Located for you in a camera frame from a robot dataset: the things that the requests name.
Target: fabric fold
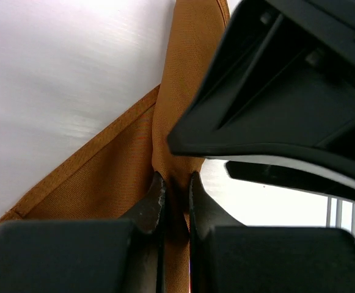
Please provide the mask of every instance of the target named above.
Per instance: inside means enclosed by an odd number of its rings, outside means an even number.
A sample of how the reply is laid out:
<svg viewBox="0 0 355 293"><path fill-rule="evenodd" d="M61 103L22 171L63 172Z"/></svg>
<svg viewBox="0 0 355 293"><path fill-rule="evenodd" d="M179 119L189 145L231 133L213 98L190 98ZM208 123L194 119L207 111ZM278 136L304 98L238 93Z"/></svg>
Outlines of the fabric fold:
<svg viewBox="0 0 355 293"><path fill-rule="evenodd" d="M181 205L203 159L171 155L166 136L192 102L228 20L226 0L176 0L161 84L27 192L0 223L115 219L146 194L154 171L160 172L172 207L168 233L174 236L166 244L166 288L187 292L189 248ZM182 231L174 225L178 221Z"/></svg>

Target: white surface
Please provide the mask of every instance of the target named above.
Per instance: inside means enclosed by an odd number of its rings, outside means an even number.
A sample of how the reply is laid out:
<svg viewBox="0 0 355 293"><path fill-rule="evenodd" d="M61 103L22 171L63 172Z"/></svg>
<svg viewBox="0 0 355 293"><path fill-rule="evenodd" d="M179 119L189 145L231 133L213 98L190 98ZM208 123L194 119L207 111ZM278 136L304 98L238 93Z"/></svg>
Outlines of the white surface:
<svg viewBox="0 0 355 293"><path fill-rule="evenodd" d="M0 0L0 216L160 82L173 6ZM202 176L246 224L325 225L323 197L231 180L221 161Z"/></svg>

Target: metal bar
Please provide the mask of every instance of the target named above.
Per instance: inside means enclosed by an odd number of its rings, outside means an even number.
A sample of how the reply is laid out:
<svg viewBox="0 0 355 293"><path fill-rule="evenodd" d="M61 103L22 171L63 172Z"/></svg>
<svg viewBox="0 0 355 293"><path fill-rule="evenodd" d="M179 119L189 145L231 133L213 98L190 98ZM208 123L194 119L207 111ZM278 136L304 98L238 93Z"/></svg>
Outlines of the metal bar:
<svg viewBox="0 0 355 293"><path fill-rule="evenodd" d="M343 201L337 200L336 204L336 228L342 227Z"/></svg>
<svg viewBox="0 0 355 293"><path fill-rule="evenodd" d="M353 203L353 213L351 214L351 234L355 236L355 203Z"/></svg>
<svg viewBox="0 0 355 293"><path fill-rule="evenodd" d="M331 226L331 210L332 210L332 197L328 197L328 202L326 204L326 226Z"/></svg>

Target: folded cloth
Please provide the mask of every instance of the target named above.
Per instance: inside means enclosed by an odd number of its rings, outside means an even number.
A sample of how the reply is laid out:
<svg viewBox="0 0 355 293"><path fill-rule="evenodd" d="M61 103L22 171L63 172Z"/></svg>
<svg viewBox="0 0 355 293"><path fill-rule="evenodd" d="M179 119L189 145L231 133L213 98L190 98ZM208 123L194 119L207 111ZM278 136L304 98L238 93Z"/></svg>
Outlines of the folded cloth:
<svg viewBox="0 0 355 293"><path fill-rule="evenodd" d="M201 158L174 157L166 136L191 103L229 20L226 0L176 0L161 84L87 142L0 218L100 219L120 217L160 172L183 221L191 173ZM168 226L167 292L189 288L188 229Z"/></svg>

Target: brown cloth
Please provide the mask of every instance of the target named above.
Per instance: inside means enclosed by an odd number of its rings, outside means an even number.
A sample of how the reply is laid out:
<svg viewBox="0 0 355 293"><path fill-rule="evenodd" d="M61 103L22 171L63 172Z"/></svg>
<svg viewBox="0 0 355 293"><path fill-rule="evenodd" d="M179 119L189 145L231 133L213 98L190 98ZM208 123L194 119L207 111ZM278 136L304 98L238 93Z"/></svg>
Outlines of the brown cloth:
<svg viewBox="0 0 355 293"><path fill-rule="evenodd" d="M185 196L203 159L173 157L166 136L191 103L228 20L226 0L177 0L161 84L27 192L0 223L118 218L146 194L154 171L182 191L175 196ZM166 242L167 292L188 291L187 243Z"/></svg>

